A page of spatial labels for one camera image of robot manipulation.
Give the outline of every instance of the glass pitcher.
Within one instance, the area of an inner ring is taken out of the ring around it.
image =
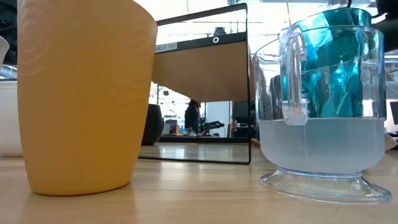
[[[383,35],[364,26],[280,33],[254,56],[261,149],[277,171],[260,183],[312,200],[375,204],[389,191],[362,170],[384,154]]]

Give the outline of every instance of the desk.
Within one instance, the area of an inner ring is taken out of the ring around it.
[[[258,180],[275,166],[259,149],[253,154],[250,166],[141,160],[129,185],[79,197],[36,195],[23,160],[0,158],[0,223],[397,223],[396,151],[365,172],[395,196],[381,206],[333,205],[268,191]]]

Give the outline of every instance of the white container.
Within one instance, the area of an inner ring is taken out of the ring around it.
[[[0,155],[21,157],[17,81],[0,81]]]

